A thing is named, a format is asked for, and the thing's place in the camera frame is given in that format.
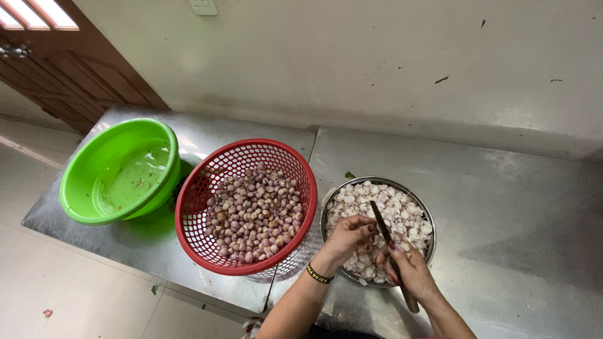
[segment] wooden door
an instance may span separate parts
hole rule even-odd
[[[27,47],[26,57],[0,58],[0,80],[85,134],[112,104],[169,110],[73,2],[55,2],[79,30],[53,29],[43,15],[50,30],[0,29],[0,46]],[[0,6],[26,26],[2,0]]]

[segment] stainless steel table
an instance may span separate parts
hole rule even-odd
[[[325,127],[310,165],[319,198],[351,171],[398,180],[423,199],[438,230],[432,274],[478,337],[602,337],[600,168]],[[321,245],[319,237],[300,250]],[[294,281],[277,276],[268,304]],[[362,287],[343,274],[331,284],[319,325],[385,338],[431,331],[424,311],[408,312],[399,289]]]
[[[271,138],[288,144],[308,160],[315,135],[306,130],[206,117],[194,113],[157,112],[139,107],[113,107],[80,147],[104,129],[146,116],[167,123],[176,133],[183,172],[233,141]],[[186,255],[175,234],[173,214],[164,204],[157,213],[105,226],[85,226],[70,219],[58,200],[64,169],[23,220],[23,226],[105,258],[192,288],[254,312],[264,310],[271,279],[228,277],[207,271]]]

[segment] green plastic basin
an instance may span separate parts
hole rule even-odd
[[[80,149],[63,175],[60,200],[79,223],[109,224],[155,210],[179,180],[174,131],[160,121],[132,119],[107,128]]]

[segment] knife blade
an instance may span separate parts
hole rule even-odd
[[[390,231],[387,229],[387,225],[385,224],[385,221],[383,220],[383,217],[379,212],[377,204],[373,200],[371,200],[370,203],[375,214],[375,219],[377,219],[377,225],[379,225],[379,230],[381,230],[381,234],[383,234],[383,237],[385,238],[385,243],[389,244],[391,241]]]

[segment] hand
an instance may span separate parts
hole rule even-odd
[[[377,235],[377,221],[356,214],[340,218],[320,252],[327,253],[336,267],[352,257],[358,241]]]
[[[434,278],[427,268],[427,264],[425,264],[425,259],[423,259],[423,256],[417,249],[410,244],[408,245],[411,249],[406,253],[398,249],[393,241],[388,246],[391,257],[394,258],[400,268],[400,275],[404,286],[423,306],[425,306],[425,303],[437,301],[440,297],[443,298],[440,289],[436,286]],[[390,262],[386,261],[385,266],[390,278],[394,283],[400,285],[396,271],[394,271]]]

